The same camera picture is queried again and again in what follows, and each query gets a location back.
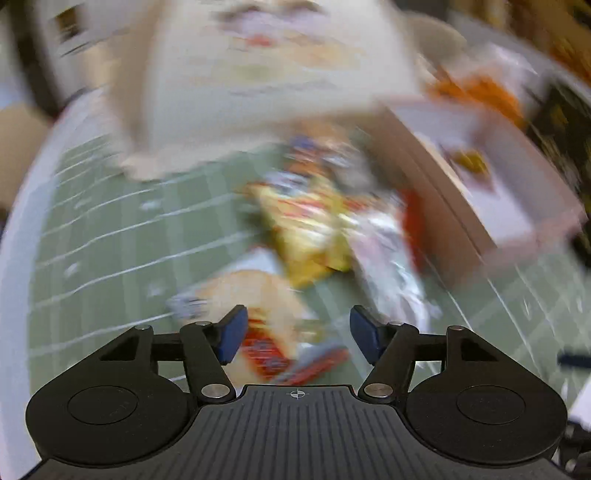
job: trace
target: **yellow snack bag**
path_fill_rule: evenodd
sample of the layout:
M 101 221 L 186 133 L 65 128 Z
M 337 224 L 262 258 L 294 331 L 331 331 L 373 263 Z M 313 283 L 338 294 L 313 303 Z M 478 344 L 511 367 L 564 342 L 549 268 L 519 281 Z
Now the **yellow snack bag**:
M 291 284 L 300 288 L 331 270 L 348 270 L 349 261 L 338 218 L 340 193 L 322 168 L 296 166 L 268 174 L 249 191 L 261 207 Z

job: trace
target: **cardboard box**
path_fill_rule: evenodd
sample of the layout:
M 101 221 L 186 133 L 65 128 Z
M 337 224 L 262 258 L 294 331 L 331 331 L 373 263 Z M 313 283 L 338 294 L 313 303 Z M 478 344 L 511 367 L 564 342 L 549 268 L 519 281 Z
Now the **cardboard box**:
M 289 2 L 255 4 L 260 35 L 236 1 L 154 0 L 132 25 L 109 97 L 139 150 L 224 144 L 420 94 L 405 17 L 389 0 L 317 0 L 299 40 L 284 24 Z
M 473 147 L 493 190 L 459 188 L 415 134 L 442 150 Z M 444 101 L 390 102 L 373 131 L 388 180 L 402 172 L 423 198 L 427 249 L 449 284 L 490 274 L 580 231 L 583 206 L 525 135 L 495 111 Z

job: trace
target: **green cutting mat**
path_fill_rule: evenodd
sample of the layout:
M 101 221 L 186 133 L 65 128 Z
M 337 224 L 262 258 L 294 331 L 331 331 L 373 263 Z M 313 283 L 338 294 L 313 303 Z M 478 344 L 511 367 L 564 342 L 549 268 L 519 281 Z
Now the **green cutting mat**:
M 31 391 L 98 347 L 140 324 L 156 333 L 178 324 L 165 302 L 264 241 L 258 222 L 235 192 L 282 163 L 283 147 L 237 153 L 161 182 L 132 183 L 109 169 L 104 138 L 67 152 L 47 214 L 31 283 Z M 570 405 L 586 376 L 561 372 L 564 346 L 591 346 L 591 284 L 558 249 L 533 265 L 454 291 L 437 273 L 425 286 L 434 310 L 432 331 L 465 325 L 552 385 Z M 321 319 L 337 326 L 351 360 L 318 379 L 358 386 L 369 372 L 348 332 L 348 311 L 367 304 L 352 274 L 335 274 L 302 292 Z M 416 384 L 437 370 L 419 364 Z M 186 389 L 180 364 L 161 375 Z

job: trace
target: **chip bag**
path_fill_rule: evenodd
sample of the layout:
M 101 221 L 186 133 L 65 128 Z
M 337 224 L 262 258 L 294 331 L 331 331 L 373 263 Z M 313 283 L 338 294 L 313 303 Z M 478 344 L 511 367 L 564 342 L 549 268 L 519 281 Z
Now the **chip bag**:
M 368 160 L 349 139 L 347 130 L 332 122 L 307 120 L 292 143 L 296 151 L 314 153 L 333 174 L 341 191 L 368 193 L 376 188 Z
M 296 161 L 248 186 L 259 204 L 275 248 L 295 288 L 331 270 L 349 269 L 338 214 L 341 194 L 318 163 Z
M 263 249 L 247 258 L 249 267 L 269 266 Z M 168 301 L 184 324 L 216 323 L 236 304 L 248 309 L 248 328 L 233 361 L 223 367 L 235 387 L 305 384 L 348 357 L 338 334 L 316 318 L 286 279 L 268 271 L 222 273 Z

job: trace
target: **snack bag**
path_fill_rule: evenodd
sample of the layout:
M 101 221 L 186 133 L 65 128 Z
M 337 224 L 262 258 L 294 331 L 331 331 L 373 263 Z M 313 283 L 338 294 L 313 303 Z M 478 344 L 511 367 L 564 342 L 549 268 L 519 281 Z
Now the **snack bag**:
M 355 274 L 377 318 L 428 331 L 430 312 L 404 229 L 403 203 L 394 196 L 350 199 L 342 221 Z
M 338 335 L 316 319 L 288 281 L 274 273 L 248 269 L 260 265 L 276 270 L 275 261 L 268 261 L 269 254 L 259 249 L 242 262 L 247 270 L 221 274 L 168 301 L 182 323 L 218 322 L 234 305 L 246 306 L 245 338 L 232 363 L 224 366 L 236 387 L 304 384 L 348 358 Z
M 296 161 L 248 188 L 263 217 L 294 288 L 347 270 L 347 247 L 337 214 L 342 197 L 314 161 Z
M 311 148 L 327 165 L 339 187 L 347 194 L 368 193 L 375 189 L 375 179 L 368 160 L 351 143 L 347 131 L 331 122 L 310 120 L 300 125 L 300 147 Z
M 535 71 L 525 57 L 494 44 L 478 45 L 442 65 L 431 93 L 494 108 L 521 127 L 527 85 Z

